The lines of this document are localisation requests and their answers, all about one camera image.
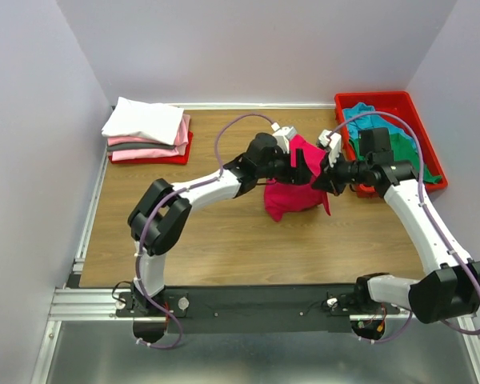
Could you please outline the magenta t shirt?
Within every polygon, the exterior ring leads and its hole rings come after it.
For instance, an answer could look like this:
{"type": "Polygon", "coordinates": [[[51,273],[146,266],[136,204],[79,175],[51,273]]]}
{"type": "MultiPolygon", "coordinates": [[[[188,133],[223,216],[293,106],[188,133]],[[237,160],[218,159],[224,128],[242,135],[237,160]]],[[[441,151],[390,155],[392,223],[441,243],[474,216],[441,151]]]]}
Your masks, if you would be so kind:
{"type": "Polygon", "coordinates": [[[265,186],[263,194],[265,211],[275,222],[280,222],[284,214],[302,212],[316,206],[322,206],[331,216],[326,192],[311,187],[320,174],[320,162],[326,152],[309,143],[299,134],[290,141],[290,149],[303,151],[304,159],[311,171],[311,180],[301,186],[270,182],[265,186]]]}

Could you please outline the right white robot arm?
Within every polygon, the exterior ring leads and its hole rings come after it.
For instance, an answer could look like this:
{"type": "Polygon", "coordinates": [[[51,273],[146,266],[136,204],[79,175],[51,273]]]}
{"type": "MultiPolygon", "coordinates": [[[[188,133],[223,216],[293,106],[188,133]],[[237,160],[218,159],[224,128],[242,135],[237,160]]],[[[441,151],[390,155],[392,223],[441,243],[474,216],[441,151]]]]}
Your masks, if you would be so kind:
{"type": "Polygon", "coordinates": [[[351,296],[354,308],[368,314],[381,302],[395,304],[425,324],[475,314],[480,309],[480,261],[449,232],[412,163],[395,160],[388,130],[362,132],[360,160],[345,159],[338,133],[324,130],[318,146],[326,154],[313,187],[340,195],[348,185],[372,186],[405,228],[425,273],[421,280],[387,273],[361,276],[351,296]]]}

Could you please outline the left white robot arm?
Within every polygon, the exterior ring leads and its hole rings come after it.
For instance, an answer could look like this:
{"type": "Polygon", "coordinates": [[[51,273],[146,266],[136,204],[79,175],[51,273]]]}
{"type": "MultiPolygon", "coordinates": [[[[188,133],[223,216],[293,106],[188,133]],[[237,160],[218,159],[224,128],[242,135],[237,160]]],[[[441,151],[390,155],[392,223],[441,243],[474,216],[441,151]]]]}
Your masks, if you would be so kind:
{"type": "Polygon", "coordinates": [[[160,178],[150,185],[127,219],[134,240],[135,267],[130,294],[118,299],[120,315],[167,312],[160,296],[165,288],[166,256],[192,213],[241,197],[261,179],[295,186],[311,181],[313,173],[304,151],[290,148],[294,137],[258,133],[243,153],[212,174],[176,183],[160,178]]]}

